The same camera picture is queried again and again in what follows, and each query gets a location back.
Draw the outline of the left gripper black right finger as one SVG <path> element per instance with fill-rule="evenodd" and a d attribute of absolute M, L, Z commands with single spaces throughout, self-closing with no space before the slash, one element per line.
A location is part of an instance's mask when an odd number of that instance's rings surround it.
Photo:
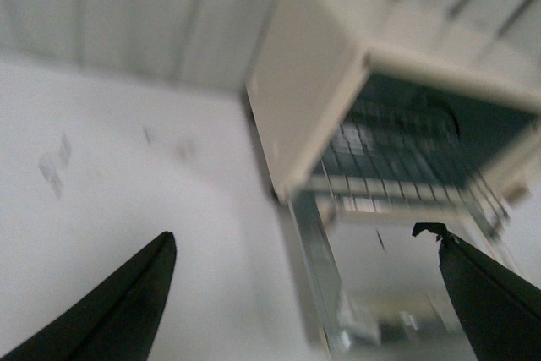
<path fill-rule="evenodd" d="M 449 231 L 417 222 L 440 243 L 440 273 L 478 360 L 540 359 L 540 289 Z"/>

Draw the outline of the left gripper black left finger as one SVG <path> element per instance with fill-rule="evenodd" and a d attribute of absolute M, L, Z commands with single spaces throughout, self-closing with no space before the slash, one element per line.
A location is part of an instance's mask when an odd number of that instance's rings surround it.
<path fill-rule="evenodd" d="M 108 278 L 2 360 L 146 360 L 177 258 L 162 232 Z"/>

